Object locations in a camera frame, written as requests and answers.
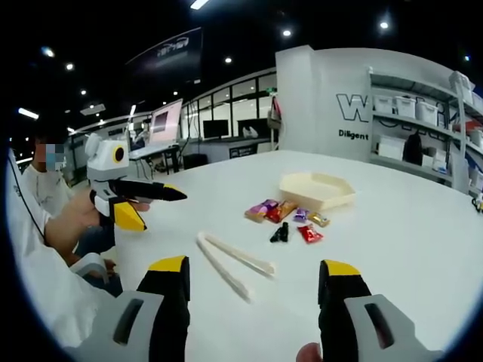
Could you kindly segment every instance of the purple candy wrapper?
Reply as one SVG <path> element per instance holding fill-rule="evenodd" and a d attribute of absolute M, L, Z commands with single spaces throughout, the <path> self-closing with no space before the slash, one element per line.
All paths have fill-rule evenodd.
<path fill-rule="evenodd" d="M 267 199 L 261 204 L 251 207 L 250 210 L 245 211 L 245 216 L 253 221 L 262 222 L 266 213 L 277 206 L 277 201 Z"/>
<path fill-rule="evenodd" d="M 307 220 L 307 216 L 309 215 L 309 211 L 299 207 L 294 215 L 294 221 L 297 222 L 305 222 Z"/>

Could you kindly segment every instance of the pink screen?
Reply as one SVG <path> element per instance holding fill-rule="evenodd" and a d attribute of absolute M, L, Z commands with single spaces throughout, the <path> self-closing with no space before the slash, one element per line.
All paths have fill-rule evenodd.
<path fill-rule="evenodd" d="M 176 139 L 182 103 L 183 100 L 178 100 L 176 103 L 163 107 L 152 114 L 150 142 Z"/>

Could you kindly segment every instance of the black bag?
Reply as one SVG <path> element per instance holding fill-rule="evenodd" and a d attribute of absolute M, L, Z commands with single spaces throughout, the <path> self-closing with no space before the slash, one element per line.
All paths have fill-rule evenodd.
<path fill-rule="evenodd" d="M 415 134 L 411 134 L 405 143 L 405 149 L 402 154 L 402 159 L 412 164 L 423 164 L 423 145 L 421 143 L 421 137 L 419 131 Z"/>

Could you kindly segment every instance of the hexagonal tray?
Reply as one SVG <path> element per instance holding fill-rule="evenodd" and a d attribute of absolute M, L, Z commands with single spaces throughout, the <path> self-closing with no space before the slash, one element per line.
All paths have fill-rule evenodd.
<path fill-rule="evenodd" d="M 280 191 L 285 200 L 311 211 L 327 210 L 355 200 L 347 181 L 324 173 L 291 173 L 282 177 Z"/>

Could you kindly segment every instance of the white shirt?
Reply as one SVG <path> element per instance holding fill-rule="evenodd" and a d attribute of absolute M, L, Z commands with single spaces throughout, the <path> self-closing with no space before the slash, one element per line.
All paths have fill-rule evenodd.
<path fill-rule="evenodd" d="M 74 195 L 60 171 L 38 172 L 31 164 L 22 178 L 33 197 L 44 210 L 57 216 Z"/>
<path fill-rule="evenodd" d="M 76 347 L 91 334 L 99 307 L 114 297 L 72 273 L 57 251 L 44 245 L 43 236 L 32 217 L 44 234 L 45 224 L 51 216 L 23 187 L 11 151 L 6 182 L 8 230 L 18 274 L 47 329 L 62 347 Z"/>

